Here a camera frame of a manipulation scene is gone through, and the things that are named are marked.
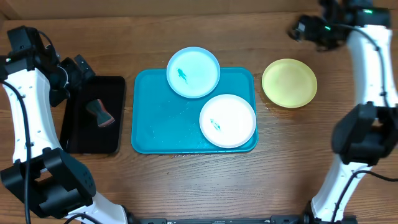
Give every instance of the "white plate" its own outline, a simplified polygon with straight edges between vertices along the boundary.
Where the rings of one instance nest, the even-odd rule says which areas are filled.
[[[256,114],[241,97],[224,94],[209,100],[199,117],[200,129],[218,147],[234,148],[246,143],[256,130]]]
[[[206,49],[187,47],[179,50],[167,65],[167,81],[179,95],[199,98],[213,91],[220,80],[220,65]]]

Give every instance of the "blue tray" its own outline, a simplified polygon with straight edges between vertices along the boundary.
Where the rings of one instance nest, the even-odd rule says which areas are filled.
[[[258,142],[258,130],[240,147],[224,149],[210,143],[199,127],[205,103],[221,94],[245,99],[256,112],[254,80],[245,68],[221,68],[220,81],[208,95],[184,98],[174,92],[166,69],[144,70],[136,77],[132,112],[131,145],[142,154],[208,154],[249,152]]]

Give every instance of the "black phone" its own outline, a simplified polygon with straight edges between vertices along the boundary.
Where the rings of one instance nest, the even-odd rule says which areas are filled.
[[[93,77],[71,93],[63,117],[60,144],[67,153],[115,154],[120,148],[126,82],[123,77]],[[101,125],[88,103],[99,105],[114,121]]]

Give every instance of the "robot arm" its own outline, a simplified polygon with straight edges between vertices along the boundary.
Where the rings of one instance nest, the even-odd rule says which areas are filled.
[[[49,94],[49,80],[38,70],[27,71],[23,69],[8,75],[7,82],[18,89],[18,92],[24,97],[24,103],[27,108],[27,117],[29,122],[30,139],[32,141],[32,158],[40,156],[42,150],[49,147],[51,149],[61,148],[52,120]],[[15,150],[12,157],[13,163],[17,160],[26,161],[26,146],[24,119],[21,106],[15,93],[3,86],[7,92],[11,111],[12,122],[14,123]]]
[[[44,47],[39,31],[18,27],[8,32],[13,51],[0,62],[0,80],[5,80],[23,97],[31,140],[29,207],[44,218],[70,218],[87,214],[104,223],[132,224],[134,217],[96,191],[93,178],[82,163],[65,153],[58,141],[50,105],[57,106],[79,91],[94,72],[80,55],[75,62],[59,62],[52,46]],[[15,131],[14,165],[1,171],[1,180],[24,202],[22,175],[26,165],[24,117],[16,93],[3,85],[9,97]],[[51,177],[36,181],[43,172]],[[93,222],[83,217],[84,223]]]
[[[334,223],[343,219],[345,206],[364,174],[357,175],[344,192],[350,177],[357,171],[371,170],[397,144],[398,96],[391,66],[388,10],[373,8],[366,2],[361,5],[343,1],[342,6],[334,0],[321,2],[324,18],[302,16],[289,35],[295,40],[303,37],[315,42],[319,51],[333,50],[346,42],[353,60],[357,106],[336,125],[332,136],[335,158],[307,211],[310,223]],[[348,24],[364,32],[379,48],[359,31],[338,24]]]

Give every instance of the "yellow plate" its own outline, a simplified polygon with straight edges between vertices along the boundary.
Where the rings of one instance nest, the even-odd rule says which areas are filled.
[[[264,71],[262,89],[277,105],[298,108],[309,103],[317,93],[317,78],[303,62],[281,59]]]

